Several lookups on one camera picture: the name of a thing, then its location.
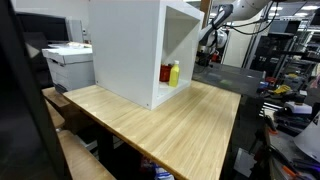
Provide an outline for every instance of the computer screen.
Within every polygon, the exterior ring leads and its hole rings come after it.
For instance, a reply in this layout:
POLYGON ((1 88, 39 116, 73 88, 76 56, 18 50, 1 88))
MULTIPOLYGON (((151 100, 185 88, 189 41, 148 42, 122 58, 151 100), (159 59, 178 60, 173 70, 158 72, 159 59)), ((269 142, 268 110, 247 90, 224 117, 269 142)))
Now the computer screen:
POLYGON ((320 25, 320 8, 315 11, 315 15, 310 23, 311 26, 320 25))
POLYGON ((269 32, 296 34, 300 26, 300 22, 301 21, 275 20, 272 22, 269 32))
POLYGON ((48 41, 69 41, 66 18, 33 13, 16 13, 24 32, 42 32, 48 41))

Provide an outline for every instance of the wooden table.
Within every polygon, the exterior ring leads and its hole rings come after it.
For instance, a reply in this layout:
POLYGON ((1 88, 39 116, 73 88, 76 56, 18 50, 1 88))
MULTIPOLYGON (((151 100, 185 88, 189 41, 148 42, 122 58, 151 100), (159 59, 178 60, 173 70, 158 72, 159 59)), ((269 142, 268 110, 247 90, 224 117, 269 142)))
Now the wooden table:
POLYGON ((65 119, 64 128, 77 134, 80 130, 93 124, 91 118, 67 101, 54 87, 43 89, 43 96, 65 119))
POLYGON ((96 85, 64 96, 178 179, 219 179, 240 101, 199 82, 152 111, 96 85))
POLYGON ((65 122, 63 117, 51 106, 51 104, 47 100, 45 100, 45 101, 46 101, 51 119, 53 121, 54 127, 56 129, 62 128, 64 125, 64 122, 65 122))
POLYGON ((60 93, 58 93, 54 87, 43 89, 42 94, 48 101, 54 103, 59 109, 63 109, 70 105, 70 103, 60 93))
POLYGON ((72 179, 114 180, 102 164, 74 137, 70 131, 61 131, 58 138, 72 179))

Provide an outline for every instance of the white cabinet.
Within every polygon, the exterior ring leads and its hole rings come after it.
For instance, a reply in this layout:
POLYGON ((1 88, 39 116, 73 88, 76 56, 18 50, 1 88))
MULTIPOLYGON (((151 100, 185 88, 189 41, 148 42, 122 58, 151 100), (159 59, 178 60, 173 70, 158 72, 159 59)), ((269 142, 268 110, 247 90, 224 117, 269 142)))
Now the white cabinet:
POLYGON ((191 83, 203 13, 182 1, 91 0, 96 83, 153 109, 191 83), (179 60, 176 88, 159 82, 161 63, 179 60))

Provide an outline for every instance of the shelf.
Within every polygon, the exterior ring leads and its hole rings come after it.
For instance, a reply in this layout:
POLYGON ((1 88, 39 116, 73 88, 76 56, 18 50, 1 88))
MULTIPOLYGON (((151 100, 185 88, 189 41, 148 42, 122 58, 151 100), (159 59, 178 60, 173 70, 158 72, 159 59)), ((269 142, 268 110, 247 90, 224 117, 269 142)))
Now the shelf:
POLYGON ((158 94, 157 94, 157 100, 158 103, 161 104, 162 102, 170 99, 174 95, 176 95, 178 92, 180 92, 182 89, 188 87, 190 84, 190 81, 179 79, 177 87, 171 87, 169 86, 169 82, 159 82, 158 87, 158 94))

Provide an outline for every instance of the black cable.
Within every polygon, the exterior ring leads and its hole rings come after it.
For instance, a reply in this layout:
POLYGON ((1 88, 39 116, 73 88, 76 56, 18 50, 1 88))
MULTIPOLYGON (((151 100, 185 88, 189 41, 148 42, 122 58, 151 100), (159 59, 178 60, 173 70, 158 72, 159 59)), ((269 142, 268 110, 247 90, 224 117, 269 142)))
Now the black cable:
POLYGON ((230 28, 234 29, 235 31, 237 31, 237 32, 239 32, 239 33, 241 33, 241 34, 245 34, 245 35, 254 35, 254 34, 261 33, 261 32, 263 32, 264 30, 266 30, 266 29, 271 25, 271 23, 274 21, 274 19, 276 18, 277 12, 278 12, 278 5, 279 5, 279 3, 277 2, 276 11, 275 11, 275 13, 274 13, 274 16, 273 16, 271 22, 270 22, 265 28, 263 28, 263 29, 260 30, 260 31, 257 31, 257 32, 254 32, 254 33, 246 33, 246 32, 242 32, 242 31, 234 28, 234 26, 229 26, 229 25, 225 25, 225 26, 226 26, 226 27, 230 27, 230 28))

